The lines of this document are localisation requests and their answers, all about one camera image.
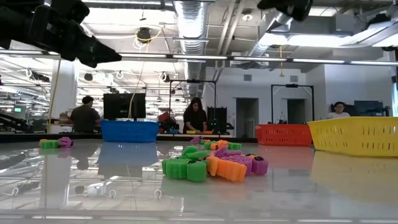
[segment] ceiling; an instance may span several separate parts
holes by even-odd
[[[223,20],[227,15],[230,0],[217,0],[208,6],[205,54],[215,54],[219,39],[223,30]],[[256,8],[257,0],[241,0],[244,4],[243,8],[252,9],[251,15],[253,19],[244,21],[238,19],[236,29],[233,34],[233,39],[228,46],[227,54],[233,52],[246,52],[253,47],[259,37],[258,26],[261,23],[263,12]],[[340,0],[314,0],[313,9],[310,12],[311,16],[331,17],[338,14],[352,14],[354,12],[366,12],[373,9],[378,9],[391,4],[391,1],[340,1]],[[158,11],[145,9],[111,9],[91,8],[90,15],[83,21],[83,27],[87,32],[91,32],[99,40],[114,48],[117,52],[141,52],[141,53],[163,53],[163,54],[180,54],[180,42],[173,40],[178,37],[177,18],[172,11]],[[150,44],[140,45],[136,41],[136,32],[140,27],[150,28],[152,37]],[[29,49],[35,48],[21,44],[18,42],[12,43],[12,49]],[[380,55],[380,50],[376,48],[363,49],[333,49],[324,47],[298,47],[291,45],[284,45],[281,48],[268,48],[267,54],[270,57],[297,57],[297,58],[341,58],[347,57],[349,59],[355,58],[358,60],[374,60]],[[7,55],[0,55],[0,74],[3,83],[15,84],[35,84],[41,81],[33,80],[29,77],[29,70],[45,75],[51,78],[54,61],[49,58],[32,58],[32,57],[8,57]],[[279,63],[270,63],[269,69],[279,68]],[[304,65],[300,63],[285,63],[284,68],[297,68],[305,72],[311,65]],[[86,73],[95,73],[99,78],[88,82],[84,79]],[[80,85],[109,85],[104,76],[113,76],[113,83],[117,86],[149,86],[153,88],[168,87],[168,83],[164,83],[159,75],[166,73],[174,79],[184,79],[184,63],[183,62],[135,62],[135,61],[121,61],[112,63],[99,64],[96,69],[81,65],[80,67]],[[44,102],[46,97],[49,97],[49,87],[21,87],[27,92],[33,92],[42,96]],[[108,88],[80,88],[79,95],[102,95],[109,92]],[[168,95],[167,90],[160,90],[154,95]],[[0,93],[0,106],[10,103],[4,101],[5,96],[14,96],[12,91],[7,92],[6,88],[2,89]],[[183,92],[180,91],[176,95],[183,97]]]

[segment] pillar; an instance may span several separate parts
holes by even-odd
[[[66,112],[69,109],[73,109],[76,107],[76,94],[80,73],[79,65],[79,61],[70,62],[66,60],[61,60],[61,63],[59,63],[59,60],[54,61],[50,97],[50,102],[52,102],[52,98],[55,97],[52,106],[52,118],[58,119],[60,113]],[[57,77],[58,83],[57,89],[55,89]],[[64,130],[60,129],[57,126],[52,126],[48,133],[59,133],[60,131]]]
[[[72,158],[45,156],[40,183],[40,208],[60,209],[68,203]]]

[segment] computer monitor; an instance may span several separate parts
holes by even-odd
[[[128,118],[132,96],[132,93],[104,94],[104,119],[114,121],[117,118]],[[134,120],[146,117],[145,93],[134,95],[131,104],[131,116]]]
[[[383,101],[354,101],[358,116],[384,116]]]

